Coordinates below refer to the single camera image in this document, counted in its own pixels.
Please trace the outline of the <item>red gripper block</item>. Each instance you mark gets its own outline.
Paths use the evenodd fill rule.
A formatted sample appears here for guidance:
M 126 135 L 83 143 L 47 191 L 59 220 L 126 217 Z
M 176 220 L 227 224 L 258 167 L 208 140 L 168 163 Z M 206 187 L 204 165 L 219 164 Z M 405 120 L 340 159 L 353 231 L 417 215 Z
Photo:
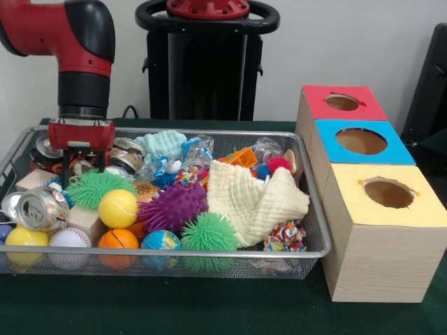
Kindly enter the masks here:
M 70 148 L 90 148 L 94 167 L 104 170 L 106 167 L 106 151 L 115 141 L 115 123 L 108 120 L 62 119 L 50 120 L 48 137 L 54 149 L 63 151 L 61 186 L 67 189 L 71 177 Z

